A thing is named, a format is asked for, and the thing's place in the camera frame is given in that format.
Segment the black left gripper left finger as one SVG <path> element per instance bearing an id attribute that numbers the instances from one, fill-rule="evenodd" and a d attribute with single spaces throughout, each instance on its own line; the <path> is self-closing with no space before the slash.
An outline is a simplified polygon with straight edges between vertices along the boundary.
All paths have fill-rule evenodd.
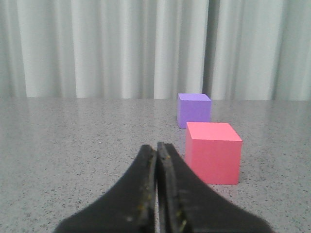
<path id="1" fill-rule="evenodd" d="M 124 175 L 102 197 L 64 219 L 56 233 L 155 232 L 156 152 L 141 146 Z"/>

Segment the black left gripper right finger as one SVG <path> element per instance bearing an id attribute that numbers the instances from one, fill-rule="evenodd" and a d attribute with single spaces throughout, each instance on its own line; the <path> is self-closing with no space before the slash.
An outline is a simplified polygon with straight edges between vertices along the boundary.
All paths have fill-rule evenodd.
<path id="1" fill-rule="evenodd" d="M 187 166 L 173 144 L 157 145 L 162 233 L 270 233 L 262 218 L 217 194 Z"/>

